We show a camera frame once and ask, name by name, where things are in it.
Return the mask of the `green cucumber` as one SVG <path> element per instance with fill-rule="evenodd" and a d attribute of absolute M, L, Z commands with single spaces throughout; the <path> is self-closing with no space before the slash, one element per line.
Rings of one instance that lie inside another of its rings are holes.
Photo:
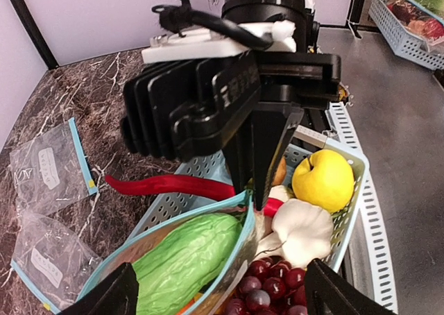
<path fill-rule="evenodd" d="M 218 277 L 242 231 L 225 213 L 196 216 L 133 263 L 139 283 L 137 314 L 177 314 Z"/>

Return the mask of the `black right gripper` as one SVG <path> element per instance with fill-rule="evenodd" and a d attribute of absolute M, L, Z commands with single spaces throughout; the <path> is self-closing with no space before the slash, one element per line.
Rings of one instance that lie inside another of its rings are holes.
<path fill-rule="evenodd" d="M 255 209 L 260 212 L 304 111 L 326 110 L 341 100 L 341 58 L 248 51 L 239 56 L 239 66 L 239 116 L 245 121 L 223 154 L 235 194 L 253 178 Z"/>

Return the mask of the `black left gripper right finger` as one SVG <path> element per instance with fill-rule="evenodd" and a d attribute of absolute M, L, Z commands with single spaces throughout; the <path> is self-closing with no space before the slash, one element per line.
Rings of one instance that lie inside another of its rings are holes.
<path fill-rule="evenodd" d="M 307 313 L 389 315 L 393 312 L 357 291 L 320 259 L 313 259 L 305 274 Z"/>

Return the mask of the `orange fruit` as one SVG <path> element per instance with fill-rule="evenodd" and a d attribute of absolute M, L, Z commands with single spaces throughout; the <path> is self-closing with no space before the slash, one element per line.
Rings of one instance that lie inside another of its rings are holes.
<path fill-rule="evenodd" d="M 177 315 L 183 315 L 188 311 L 197 301 L 199 301 L 204 293 L 198 292 L 178 313 Z"/>

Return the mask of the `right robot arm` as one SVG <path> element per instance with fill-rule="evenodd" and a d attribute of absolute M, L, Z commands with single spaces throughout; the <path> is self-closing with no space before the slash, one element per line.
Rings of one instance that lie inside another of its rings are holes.
<path fill-rule="evenodd" d="M 187 162 L 222 151 L 235 191 L 251 188 L 262 210 L 306 113 L 342 101 L 340 57 L 316 51 L 305 0 L 224 0 L 221 16 L 180 0 L 153 12 L 170 36 L 149 47 L 162 70 L 137 93 L 150 153 Z"/>

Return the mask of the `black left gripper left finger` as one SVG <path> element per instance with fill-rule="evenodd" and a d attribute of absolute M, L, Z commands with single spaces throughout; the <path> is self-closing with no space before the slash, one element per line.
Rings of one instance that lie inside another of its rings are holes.
<path fill-rule="evenodd" d="M 62 315 L 135 315 L 139 283 L 130 263 L 123 263 Z"/>

